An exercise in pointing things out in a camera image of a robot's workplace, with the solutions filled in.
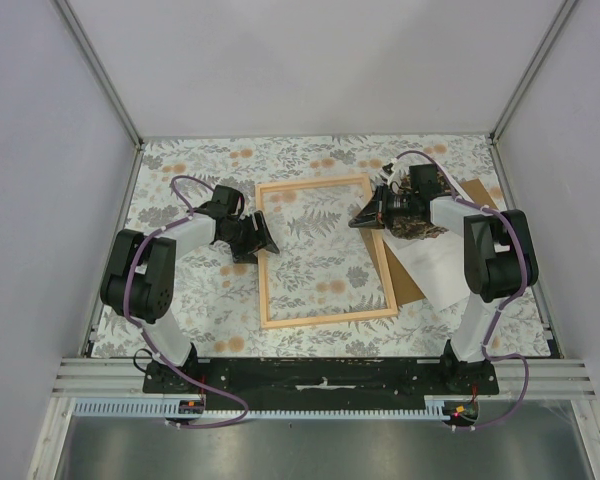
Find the aluminium frame post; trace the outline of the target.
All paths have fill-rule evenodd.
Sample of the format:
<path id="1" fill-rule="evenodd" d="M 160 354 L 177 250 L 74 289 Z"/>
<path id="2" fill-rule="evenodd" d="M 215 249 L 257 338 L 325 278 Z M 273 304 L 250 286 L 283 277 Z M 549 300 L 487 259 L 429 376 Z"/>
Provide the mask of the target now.
<path id="1" fill-rule="evenodd" d="M 518 107 L 540 73 L 541 68 L 548 59 L 553 47 L 559 40 L 579 3 L 579 0 L 564 0 L 560 3 L 558 10 L 554 14 L 548 28 L 535 48 L 531 60 L 524 69 L 509 100 L 505 104 L 503 111 L 499 115 L 489 134 L 490 143 L 492 145 L 496 145 L 503 137 Z"/>
<path id="2" fill-rule="evenodd" d="M 94 48 L 89 36 L 84 29 L 77 13 L 71 3 L 67 0 L 53 0 L 53 6 L 56 8 L 62 21 L 69 30 L 80 54 L 86 61 L 91 73 L 99 85 L 105 99 L 113 108 L 120 124 L 126 135 L 131 140 L 136 149 L 141 149 L 144 142 L 136 125 L 125 107 L 117 89 L 115 88 L 106 68 L 101 61 L 96 49 Z"/>

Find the left aluminium frame post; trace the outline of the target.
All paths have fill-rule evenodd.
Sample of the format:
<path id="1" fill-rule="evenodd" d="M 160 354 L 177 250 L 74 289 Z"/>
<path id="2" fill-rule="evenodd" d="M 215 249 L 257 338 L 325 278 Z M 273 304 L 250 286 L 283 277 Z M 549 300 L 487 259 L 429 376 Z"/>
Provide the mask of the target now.
<path id="1" fill-rule="evenodd" d="M 84 29 L 77 13 L 71 3 L 67 0 L 53 0 L 53 6 L 56 8 L 62 21 L 69 30 L 80 54 L 86 61 L 91 73 L 99 85 L 105 99 L 113 108 L 120 124 L 126 135 L 131 140 L 136 149 L 141 149 L 144 142 L 136 125 L 125 107 L 117 89 L 115 88 L 106 68 L 101 61 L 96 49 L 94 48 L 89 36 Z"/>

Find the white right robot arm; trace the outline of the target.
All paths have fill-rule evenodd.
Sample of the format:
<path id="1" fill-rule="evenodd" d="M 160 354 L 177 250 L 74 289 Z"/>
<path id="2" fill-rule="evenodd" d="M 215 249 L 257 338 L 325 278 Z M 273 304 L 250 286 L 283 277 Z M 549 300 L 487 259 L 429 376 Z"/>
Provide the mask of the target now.
<path id="1" fill-rule="evenodd" d="M 474 381 L 472 368 L 494 359 L 487 347 L 506 306 L 538 280 L 525 214 L 464 198 L 434 164 L 412 165 L 400 176 L 390 163 L 349 225 L 383 231 L 392 254 L 433 305 L 451 305 L 448 293 L 468 301 L 437 371 L 445 391 L 463 392 Z"/>

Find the aluminium front rail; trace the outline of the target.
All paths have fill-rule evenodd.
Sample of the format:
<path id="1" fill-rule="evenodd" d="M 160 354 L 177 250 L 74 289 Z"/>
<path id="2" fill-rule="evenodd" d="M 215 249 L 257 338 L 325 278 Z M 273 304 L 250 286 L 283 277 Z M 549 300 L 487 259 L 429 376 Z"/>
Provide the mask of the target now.
<path id="1" fill-rule="evenodd" d="M 574 359 L 530 359 L 528 400 L 593 400 L 593 383 L 583 361 Z M 518 360 L 495 365 L 500 397 L 509 400 L 519 392 L 523 366 Z M 52 387 L 54 397 L 134 398 L 142 397 L 144 375 L 127 358 L 65 358 Z"/>

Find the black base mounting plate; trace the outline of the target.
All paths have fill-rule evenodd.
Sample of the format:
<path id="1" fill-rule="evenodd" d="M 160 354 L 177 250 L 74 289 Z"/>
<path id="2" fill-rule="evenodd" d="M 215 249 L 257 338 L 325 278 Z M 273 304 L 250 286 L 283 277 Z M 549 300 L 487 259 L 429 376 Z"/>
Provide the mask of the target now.
<path id="1" fill-rule="evenodd" d="M 199 358 L 181 371 L 193 385 L 156 361 L 145 368 L 145 394 L 206 393 L 211 387 L 243 399 L 269 389 L 275 393 L 334 387 L 407 395 L 497 395 L 495 368 L 487 361 L 453 366 L 438 358 Z"/>

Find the right aluminium frame post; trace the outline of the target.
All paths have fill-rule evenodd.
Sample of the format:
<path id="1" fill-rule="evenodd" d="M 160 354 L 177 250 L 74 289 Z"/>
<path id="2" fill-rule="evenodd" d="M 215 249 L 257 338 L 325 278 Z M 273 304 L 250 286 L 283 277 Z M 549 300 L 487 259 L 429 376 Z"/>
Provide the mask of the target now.
<path id="1" fill-rule="evenodd" d="M 554 14 L 548 28 L 535 48 L 531 60 L 524 69 L 509 100 L 505 104 L 503 111 L 499 115 L 489 134 L 490 143 L 492 145 L 496 145 L 503 137 L 518 107 L 540 73 L 541 68 L 548 59 L 553 47 L 559 40 L 579 3 L 579 0 L 564 0 L 560 3 L 558 10 Z"/>

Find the brown cardboard backing board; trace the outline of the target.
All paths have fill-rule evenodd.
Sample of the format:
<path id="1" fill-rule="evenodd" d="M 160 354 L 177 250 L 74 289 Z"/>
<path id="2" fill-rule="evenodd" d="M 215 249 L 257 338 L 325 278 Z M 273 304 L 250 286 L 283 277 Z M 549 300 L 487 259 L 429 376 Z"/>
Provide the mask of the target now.
<path id="1" fill-rule="evenodd" d="M 460 186 L 474 202 L 496 207 L 494 200 L 480 179 L 461 182 Z M 384 248 L 397 305 L 403 306 L 424 299 L 425 295 L 392 252 L 387 240 L 384 240 Z"/>

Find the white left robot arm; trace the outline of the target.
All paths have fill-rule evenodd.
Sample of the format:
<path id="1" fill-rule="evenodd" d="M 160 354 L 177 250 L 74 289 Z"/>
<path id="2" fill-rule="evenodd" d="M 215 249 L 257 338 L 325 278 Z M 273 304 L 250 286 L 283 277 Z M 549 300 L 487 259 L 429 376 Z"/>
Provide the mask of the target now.
<path id="1" fill-rule="evenodd" d="M 123 229 L 115 237 L 100 285 L 100 300 L 139 328 L 157 362 L 168 366 L 165 379 L 178 392 L 199 384 L 200 368 L 189 360 L 192 342 L 171 311 L 176 262 L 202 246 L 229 246 L 236 264 L 255 264 L 261 250 L 278 254 L 264 213 L 244 213 L 244 195 L 219 185 L 187 215 L 145 234 Z"/>

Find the landscape photo print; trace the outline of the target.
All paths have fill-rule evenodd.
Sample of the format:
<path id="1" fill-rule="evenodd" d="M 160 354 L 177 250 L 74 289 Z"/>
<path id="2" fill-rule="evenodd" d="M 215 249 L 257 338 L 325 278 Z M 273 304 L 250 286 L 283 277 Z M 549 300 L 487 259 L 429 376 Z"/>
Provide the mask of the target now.
<path id="1" fill-rule="evenodd" d="M 377 229 L 399 262 L 408 272 L 434 309 L 444 310 L 470 295 L 464 278 L 463 218 L 468 211 L 457 205 L 448 194 L 430 202 L 428 222 L 396 220 L 392 227 Z"/>

